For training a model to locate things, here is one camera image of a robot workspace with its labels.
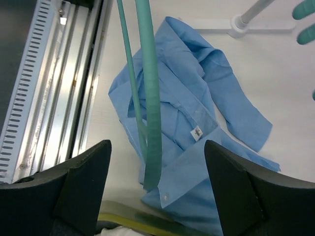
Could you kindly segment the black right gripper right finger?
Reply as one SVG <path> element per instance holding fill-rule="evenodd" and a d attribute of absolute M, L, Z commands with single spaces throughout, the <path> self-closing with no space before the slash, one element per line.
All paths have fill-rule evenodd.
<path fill-rule="evenodd" d="M 214 141 L 204 147 L 225 236 L 313 236 L 315 184 L 246 160 Z"/>

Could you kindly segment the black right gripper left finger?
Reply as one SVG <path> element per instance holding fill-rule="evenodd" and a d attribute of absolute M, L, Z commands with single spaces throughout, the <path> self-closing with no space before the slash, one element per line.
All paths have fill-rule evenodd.
<path fill-rule="evenodd" d="M 111 157 L 103 140 L 45 171 L 0 186 L 2 236 L 92 236 Z"/>

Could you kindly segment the white shirt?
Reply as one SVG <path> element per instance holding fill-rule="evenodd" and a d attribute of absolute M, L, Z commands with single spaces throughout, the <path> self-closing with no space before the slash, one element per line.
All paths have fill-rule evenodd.
<path fill-rule="evenodd" d="M 141 236 L 138 232 L 126 228 L 126 227 L 116 227 L 114 229 L 102 229 L 98 236 Z"/>

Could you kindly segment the teal hanger of blue shirt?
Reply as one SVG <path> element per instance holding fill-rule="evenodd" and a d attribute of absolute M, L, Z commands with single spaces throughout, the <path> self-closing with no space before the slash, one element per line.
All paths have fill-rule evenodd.
<path fill-rule="evenodd" d="M 123 2 L 119 0 L 117 5 L 123 33 L 127 66 L 129 70 L 140 147 L 146 164 L 143 187 L 145 190 L 151 191 L 157 188 L 162 169 L 159 77 L 151 8 L 150 3 L 147 0 L 137 0 L 135 2 L 146 93 L 147 122 L 144 123 L 142 120 L 140 100 L 138 97 L 138 88 Z"/>

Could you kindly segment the light blue shirt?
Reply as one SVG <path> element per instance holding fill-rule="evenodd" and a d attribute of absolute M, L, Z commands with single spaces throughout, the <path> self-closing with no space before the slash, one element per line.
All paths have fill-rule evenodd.
<path fill-rule="evenodd" d="M 213 140 L 278 172 L 258 154 L 272 124 L 247 99 L 224 53 L 196 30 L 166 17 L 155 35 L 160 87 L 162 173 L 142 201 L 186 227 L 220 236 L 221 223 L 206 168 Z"/>

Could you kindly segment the teal hanger of white shirt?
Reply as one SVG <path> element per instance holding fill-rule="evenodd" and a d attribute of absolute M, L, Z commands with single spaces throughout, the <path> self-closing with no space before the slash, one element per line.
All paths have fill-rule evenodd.
<path fill-rule="evenodd" d="M 297 43 L 299 45 L 306 45 L 315 40 L 315 24 L 302 30 L 297 36 Z"/>

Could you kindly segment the teal hanger of checked shirt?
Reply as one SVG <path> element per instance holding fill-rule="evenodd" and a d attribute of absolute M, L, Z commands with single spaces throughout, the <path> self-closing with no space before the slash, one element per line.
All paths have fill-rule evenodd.
<path fill-rule="evenodd" d="M 304 0 L 297 4 L 293 11 L 292 17 L 294 20 L 301 20 L 315 12 L 315 0 Z"/>

